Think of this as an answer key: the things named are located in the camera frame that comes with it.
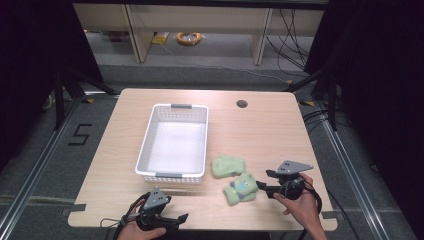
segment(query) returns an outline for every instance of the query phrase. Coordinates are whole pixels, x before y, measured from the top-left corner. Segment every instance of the white plastic basket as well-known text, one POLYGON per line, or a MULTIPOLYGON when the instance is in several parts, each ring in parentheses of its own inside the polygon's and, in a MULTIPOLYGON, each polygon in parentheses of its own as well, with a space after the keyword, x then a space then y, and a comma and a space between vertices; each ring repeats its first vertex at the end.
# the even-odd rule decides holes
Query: white plastic basket
POLYGON ((146 182, 201 183, 208 114, 204 105, 154 105, 136 173, 146 182))

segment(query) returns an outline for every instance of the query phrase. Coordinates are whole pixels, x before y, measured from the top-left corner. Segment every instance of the floor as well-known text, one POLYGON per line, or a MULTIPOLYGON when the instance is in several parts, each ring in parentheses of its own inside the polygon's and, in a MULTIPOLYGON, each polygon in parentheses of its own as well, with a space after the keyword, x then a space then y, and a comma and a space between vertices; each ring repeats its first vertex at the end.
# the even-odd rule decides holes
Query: floor
MULTIPOLYGON (((207 83, 203 83, 198 80, 194 82, 196 86, 212 89, 248 89, 254 86, 256 90, 279 91, 285 89, 290 80, 296 82, 306 76, 289 60, 277 57, 269 42, 265 46, 261 65, 255 66, 248 36, 203 34, 199 44, 182 46, 176 42, 175 35, 170 33, 164 46, 153 45, 142 64, 135 62, 128 41, 111 42, 107 35, 93 32, 88 33, 87 38, 105 82, 117 89, 140 84, 143 84, 141 87, 164 87, 161 79, 172 79, 175 76, 179 79, 172 83, 173 87, 184 82, 186 85, 183 86, 189 88, 187 79, 210 72, 212 80, 214 76, 219 79, 219 74, 225 73, 226 76, 234 76, 234 81, 240 79, 246 84, 213 85, 211 81, 205 80, 207 83), (140 71, 148 73, 150 80, 140 80, 140 75, 135 74, 140 71)), ((299 37, 297 40, 298 45, 306 51, 313 42, 313 38, 307 37, 299 37)), ((270 42, 278 49, 282 44, 277 36, 270 36, 270 42)), ((290 41, 289 46, 296 48, 293 41, 290 41)), ((299 53, 287 48, 284 53, 302 64, 299 53)), ((96 91, 89 85, 83 87, 87 91, 96 91)), ((309 105, 312 88, 313 83, 296 92, 304 116, 325 109, 325 101, 309 105)), ((12 159, 0 174, 0 213, 5 216, 12 211, 17 216, 10 223, 12 230, 2 235, 2 239, 111 239, 112 233, 108 228, 76 229, 69 227, 66 221, 116 98, 104 96, 94 101, 95 104, 86 101, 67 102, 72 118, 57 138, 54 138, 57 132, 53 130, 54 108, 48 108, 49 104, 46 104, 45 113, 28 136, 22 153, 12 159), (82 123, 92 124, 87 128, 90 141, 87 141, 84 148, 72 148, 69 143, 80 140, 73 135, 82 123), (54 147, 51 152, 46 152, 45 147, 49 145, 54 147), (35 180, 28 177, 34 175, 38 176, 35 180), (21 211, 14 209, 16 199, 25 193, 27 199, 23 197, 22 203, 26 207, 21 211)), ((305 125, 328 191, 335 196, 332 204, 339 223, 335 231, 328 232, 329 238, 416 239, 378 172, 370 168, 372 160, 343 111, 337 112, 336 132, 325 121, 325 114, 311 116, 305 125)), ((299 233, 278 232, 271 235, 273 239, 297 239, 299 233)))

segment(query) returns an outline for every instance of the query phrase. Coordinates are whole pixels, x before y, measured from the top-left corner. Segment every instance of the person's right hand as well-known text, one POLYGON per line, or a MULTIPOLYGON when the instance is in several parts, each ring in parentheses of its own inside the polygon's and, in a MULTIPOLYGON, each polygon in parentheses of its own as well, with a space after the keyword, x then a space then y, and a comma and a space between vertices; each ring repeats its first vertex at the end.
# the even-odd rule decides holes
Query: person's right hand
MULTIPOLYGON (((304 173, 300 173, 300 175, 310 184, 305 184, 305 186, 312 188, 312 178, 304 173)), ((273 197, 287 208, 283 214, 293 215, 296 221, 306 229, 312 239, 327 239, 318 216, 315 197, 309 191, 303 190, 302 195, 294 201, 285 198, 279 193, 274 193, 273 197)))

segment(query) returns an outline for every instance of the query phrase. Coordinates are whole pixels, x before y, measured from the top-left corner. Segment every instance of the table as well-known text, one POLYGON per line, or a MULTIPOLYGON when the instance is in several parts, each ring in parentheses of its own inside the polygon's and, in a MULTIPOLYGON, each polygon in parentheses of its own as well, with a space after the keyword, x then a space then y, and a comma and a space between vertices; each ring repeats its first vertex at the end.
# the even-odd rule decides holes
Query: table
MULTIPOLYGON (((258 191, 252 202, 228 206, 222 189, 234 178, 215 179, 211 161, 221 154, 242 157, 246 171, 257 180, 276 185, 265 170, 284 160, 311 164, 307 174, 323 201, 323 212, 333 211, 296 99, 291 93, 125 89, 115 106, 75 204, 85 211, 72 212, 74 227, 99 227, 103 218, 119 219, 140 195, 159 186, 172 201, 164 217, 189 213, 181 229, 283 231, 303 229, 285 209, 258 191), (236 102, 245 100, 246 108, 236 102), (146 183, 135 165, 156 103, 202 104, 209 107, 206 170, 202 184, 164 185, 146 183)), ((327 231, 336 219, 321 219, 327 231)))

